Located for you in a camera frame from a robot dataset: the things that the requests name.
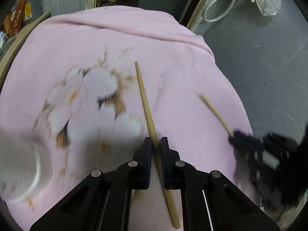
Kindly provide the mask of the bamboo chopstick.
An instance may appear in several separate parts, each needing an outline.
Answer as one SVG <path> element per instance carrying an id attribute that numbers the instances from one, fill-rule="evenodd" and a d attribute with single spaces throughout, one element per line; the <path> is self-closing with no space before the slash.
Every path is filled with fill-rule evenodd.
<path id="1" fill-rule="evenodd" d="M 215 117 L 218 119 L 218 121 L 222 124 L 223 128 L 226 130 L 226 132 L 229 134 L 230 137 L 234 137 L 234 133 L 231 130 L 231 128 L 227 125 L 227 123 L 224 121 L 222 116 L 219 114 L 219 112 L 216 110 L 216 108 L 212 105 L 212 103 L 209 101 L 208 98 L 204 96 L 204 94 L 200 94 L 199 97 L 201 100 L 207 105 L 209 110 L 215 115 Z"/>
<path id="2" fill-rule="evenodd" d="M 173 227 L 175 229 L 179 229 L 179 228 L 181 228 L 181 222 L 180 222 L 180 219 L 179 219 L 179 215 L 178 215 L 178 212 L 177 212 L 175 201 L 173 199 L 173 194 L 170 190 L 164 189 L 164 186 L 163 186 L 161 152 L 159 150 L 159 141 L 158 141 L 154 121 L 153 121 L 153 118 L 152 118 L 150 106 L 149 106 L 149 103 L 148 103 L 146 90 L 145 90 L 144 82 L 143 82 L 142 75 L 141 75 L 141 70 L 140 70 L 140 67 L 139 67 L 139 63 L 137 61 L 135 61 L 135 68 L 136 68 L 136 75 L 137 75 L 139 90 L 140 90 L 140 94 L 141 94 L 142 105 L 143 105 L 143 108 L 144 108 L 144 114 L 145 114 L 145 118 L 146 118 L 146 122 L 147 122 L 148 132 L 149 132 L 149 136 L 152 140 L 152 144 L 153 144 L 153 148 L 154 148 L 155 163 L 156 163 L 156 167 L 157 167 L 158 174 L 159 174 L 159 177 L 160 177 L 160 182 L 161 182 L 161 187 L 162 187 L 162 190 L 163 190 L 165 202 L 166 202 L 166 205 L 167 205 L 167 208 L 168 208 L 170 220 L 172 222 Z"/>

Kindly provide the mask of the white plastic utensil holder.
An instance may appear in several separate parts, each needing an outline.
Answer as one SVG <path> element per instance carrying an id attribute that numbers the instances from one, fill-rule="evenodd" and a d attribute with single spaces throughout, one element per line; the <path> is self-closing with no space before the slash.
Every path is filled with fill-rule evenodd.
<path id="1" fill-rule="evenodd" d="M 52 177 L 52 158 L 40 141 L 1 130 L 1 198 L 17 203 L 38 194 Z"/>

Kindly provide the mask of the pink floral towel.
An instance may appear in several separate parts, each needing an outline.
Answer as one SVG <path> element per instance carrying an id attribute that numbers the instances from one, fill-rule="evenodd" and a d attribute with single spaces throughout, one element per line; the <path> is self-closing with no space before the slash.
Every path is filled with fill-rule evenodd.
<path id="1" fill-rule="evenodd" d="M 205 172 L 221 171 L 254 203 L 245 159 L 200 99 L 232 129 L 251 133 L 236 90 L 203 37 L 171 15 L 126 6 L 46 19 L 17 53 L 1 91 L 1 128 L 41 141 L 52 156 L 49 185 L 8 203 L 24 230 L 94 170 L 131 160 L 148 128 L 140 69 L 158 137 Z"/>

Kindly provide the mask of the clear plastic bag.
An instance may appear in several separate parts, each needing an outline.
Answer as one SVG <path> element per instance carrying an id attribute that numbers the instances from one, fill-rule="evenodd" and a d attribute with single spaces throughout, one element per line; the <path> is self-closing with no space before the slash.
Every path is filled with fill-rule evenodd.
<path id="1" fill-rule="evenodd" d="M 275 16 L 281 9 L 281 0 L 256 0 L 256 5 L 264 17 Z"/>

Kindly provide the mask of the orange spice packet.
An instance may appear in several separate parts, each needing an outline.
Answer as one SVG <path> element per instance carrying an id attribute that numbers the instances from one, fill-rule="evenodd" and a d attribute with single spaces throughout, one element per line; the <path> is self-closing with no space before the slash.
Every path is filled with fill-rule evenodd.
<path id="1" fill-rule="evenodd" d="M 9 37 L 15 36 L 21 30 L 26 3 L 27 0 L 19 0 L 14 11 L 5 17 L 3 21 L 3 29 Z"/>

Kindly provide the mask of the large oil jug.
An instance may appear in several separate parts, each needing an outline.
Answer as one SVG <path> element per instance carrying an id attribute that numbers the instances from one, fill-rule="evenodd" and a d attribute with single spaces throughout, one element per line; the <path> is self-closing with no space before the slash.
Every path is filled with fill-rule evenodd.
<path id="1" fill-rule="evenodd" d="M 42 15 L 41 0 L 27 0 L 22 25 L 25 26 Z"/>

